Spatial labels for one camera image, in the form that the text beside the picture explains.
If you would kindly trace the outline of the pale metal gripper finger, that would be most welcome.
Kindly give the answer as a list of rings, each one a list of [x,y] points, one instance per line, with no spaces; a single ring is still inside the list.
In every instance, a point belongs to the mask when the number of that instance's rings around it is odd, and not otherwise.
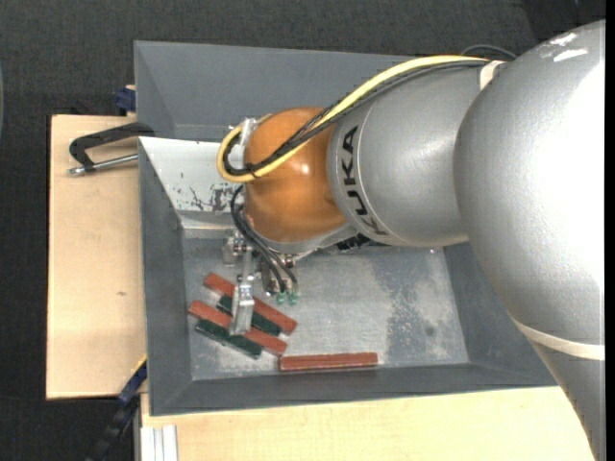
[[[240,283],[235,287],[232,296],[231,334],[244,334],[251,329],[254,308],[255,300],[252,284]]]

